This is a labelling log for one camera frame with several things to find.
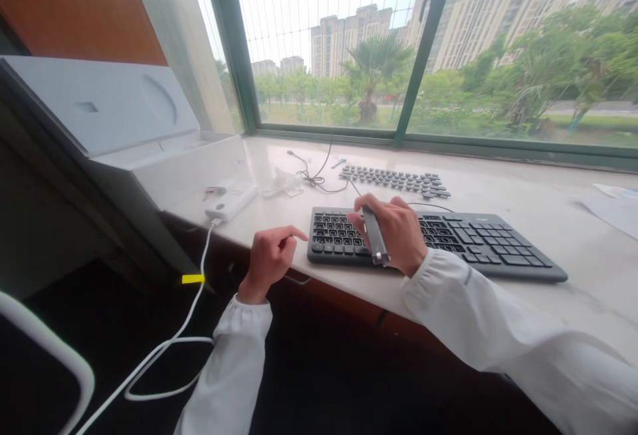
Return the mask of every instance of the white countertop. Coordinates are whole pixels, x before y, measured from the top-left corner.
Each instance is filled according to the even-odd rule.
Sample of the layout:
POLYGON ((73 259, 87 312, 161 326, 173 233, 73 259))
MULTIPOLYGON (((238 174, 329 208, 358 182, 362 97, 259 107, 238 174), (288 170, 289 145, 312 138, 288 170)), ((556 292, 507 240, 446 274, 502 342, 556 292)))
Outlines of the white countertop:
MULTIPOLYGON (((328 150, 328 144, 323 143, 263 137, 246 137, 243 141, 247 169, 238 179, 252 180, 260 189, 270 181, 275 166, 291 173, 303 169, 303 163, 288 155, 287 150, 292 149, 306 159, 313 175, 328 150)), ((569 280, 556 285, 495 282, 566 325, 596 335, 638 367, 638 241, 598 219, 577 202, 599 193, 592 183, 635 188, 638 175, 333 145, 321 173, 327 189, 344 186, 345 181, 338 174, 345 164, 438 173, 452 197, 435 198, 432 203, 460 213, 493 213, 502 217, 567 272, 569 280), (331 169, 342 157, 347 163, 331 169)), ((414 192, 356 184, 362 193, 373 192, 381 200, 400 195, 408 202, 427 202, 414 192)), ((308 232, 312 207, 352 207, 357 196, 352 187, 327 194, 307 186, 303 194, 294 198, 283 193, 271 199, 259 195, 215 232, 250 247, 258 230, 293 224, 308 232)), ((167 212, 207 228, 209 220, 204 209, 211 202, 212 199, 203 201, 203 193, 196 194, 167 212)), ((415 208, 437 211, 426 206, 415 208)), ((311 264, 306 251, 307 243, 300 242, 292 264, 294 269, 413 319, 399 296, 400 275, 372 268, 311 264)))

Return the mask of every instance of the green window frame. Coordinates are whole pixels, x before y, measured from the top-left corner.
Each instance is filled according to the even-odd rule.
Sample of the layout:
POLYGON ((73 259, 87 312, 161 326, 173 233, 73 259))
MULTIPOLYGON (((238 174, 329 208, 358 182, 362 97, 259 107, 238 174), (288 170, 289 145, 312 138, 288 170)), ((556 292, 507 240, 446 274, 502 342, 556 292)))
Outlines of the green window frame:
POLYGON ((407 133, 445 0, 430 0, 421 44, 396 130, 262 123, 239 0, 211 0, 247 135, 638 172, 638 149, 485 137, 407 133))

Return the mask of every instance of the cuff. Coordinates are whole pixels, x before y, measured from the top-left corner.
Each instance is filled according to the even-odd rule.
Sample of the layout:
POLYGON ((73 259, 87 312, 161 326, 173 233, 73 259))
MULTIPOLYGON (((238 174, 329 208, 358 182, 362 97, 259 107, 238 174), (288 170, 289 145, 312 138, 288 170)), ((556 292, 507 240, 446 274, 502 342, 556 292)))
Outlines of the cuff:
POLYGON ((465 285, 472 272, 472 268, 452 252, 428 248, 425 259, 412 279, 406 277, 403 280, 401 291, 418 293, 428 299, 431 292, 445 282, 460 280, 465 285))
POLYGON ((242 304, 237 300, 237 294, 233 296, 221 315, 219 323, 213 332, 216 339, 224 334, 240 334, 266 339, 270 323, 272 322, 272 310, 270 303, 259 305, 242 304))

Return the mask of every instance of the right hand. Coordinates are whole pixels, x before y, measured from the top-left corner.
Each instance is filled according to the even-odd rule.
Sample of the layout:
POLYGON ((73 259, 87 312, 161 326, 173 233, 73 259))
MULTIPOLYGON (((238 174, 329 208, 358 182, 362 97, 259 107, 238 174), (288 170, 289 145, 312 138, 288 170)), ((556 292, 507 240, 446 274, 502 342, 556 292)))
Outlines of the right hand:
MULTIPOLYGON (((389 265, 411 278, 427 255, 417 213, 398 196, 394 196, 389 203, 383 203, 368 193, 354 201, 354 210, 359 211, 363 205, 374 211, 379 221, 381 235, 390 255, 389 265)), ((358 213, 348 213, 348 220, 359 231, 369 248, 364 217, 358 213)))

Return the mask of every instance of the white shirt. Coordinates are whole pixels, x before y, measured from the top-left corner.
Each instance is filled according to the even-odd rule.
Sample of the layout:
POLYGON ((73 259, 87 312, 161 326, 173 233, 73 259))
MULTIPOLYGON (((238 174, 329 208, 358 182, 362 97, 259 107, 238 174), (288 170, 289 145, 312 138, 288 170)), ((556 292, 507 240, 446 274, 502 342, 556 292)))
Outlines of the white shirt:
MULTIPOLYGON (((564 327, 439 249, 428 249, 401 293, 458 358, 506 373, 564 434, 638 433, 638 371, 594 336, 564 327)), ((269 304, 231 300, 175 435, 249 432, 271 320, 269 304)))

